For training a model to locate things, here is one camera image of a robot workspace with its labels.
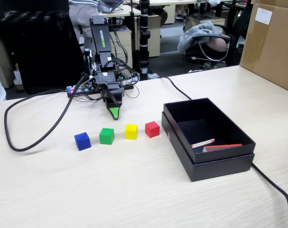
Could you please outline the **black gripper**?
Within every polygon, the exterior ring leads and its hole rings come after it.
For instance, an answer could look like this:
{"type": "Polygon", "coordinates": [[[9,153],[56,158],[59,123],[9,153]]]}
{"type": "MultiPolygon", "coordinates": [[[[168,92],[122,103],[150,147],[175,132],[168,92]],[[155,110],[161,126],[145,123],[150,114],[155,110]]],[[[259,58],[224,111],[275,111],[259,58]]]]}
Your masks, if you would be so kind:
{"type": "Polygon", "coordinates": [[[117,82],[114,71],[98,72],[95,76],[95,85],[95,91],[106,91],[106,108],[112,118],[118,120],[125,90],[117,82]]]}

